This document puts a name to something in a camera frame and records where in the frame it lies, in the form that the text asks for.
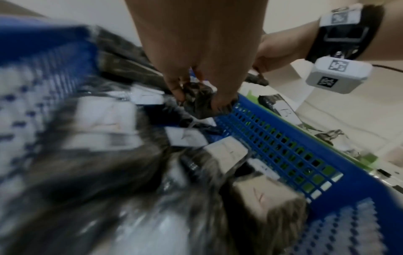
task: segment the cable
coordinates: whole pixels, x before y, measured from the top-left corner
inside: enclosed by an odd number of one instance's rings
[[[403,70],[400,70],[400,69],[397,69],[397,68],[394,68],[394,67],[390,67],[390,66],[383,66],[383,65],[377,65],[377,64],[372,64],[372,66],[385,68],[385,69],[389,69],[389,70],[396,71],[396,72],[399,72],[399,73],[403,73]]]
[[[383,140],[386,140],[386,141],[389,140],[388,138],[382,137],[382,136],[378,135],[378,134],[375,133],[375,132],[372,132],[372,131],[369,131],[369,130],[365,130],[365,129],[362,129],[362,128],[353,126],[353,125],[351,125],[351,124],[349,124],[349,123],[347,123],[347,122],[344,122],[344,121],[340,120],[339,118],[337,118],[336,116],[334,116],[334,115],[332,115],[332,114],[330,114],[330,113],[328,113],[328,112],[325,112],[324,110],[321,110],[321,109],[319,109],[318,107],[312,105],[310,102],[308,102],[308,101],[306,101],[306,100],[304,101],[304,103],[306,103],[307,105],[311,106],[312,108],[315,108],[316,110],[318,110],[318,111],[320,111],[320,112],[322,112],[322,113],[327,114],[328,116],[332,117],[333,119],[335,119],[335,120],[337,120],[337,121],[343,123],[344,125],[346,125],[346,126],[352,128],[352,129],[359,130],[359,131],[363,131],[363,132],[366,132],[366,133],[368,133],[368,134],[372,134],[372,135],[374,135],[374,136],[376,136],[376,137],[378,137],[378,138],[381,138],[381,139],[383,139]]]

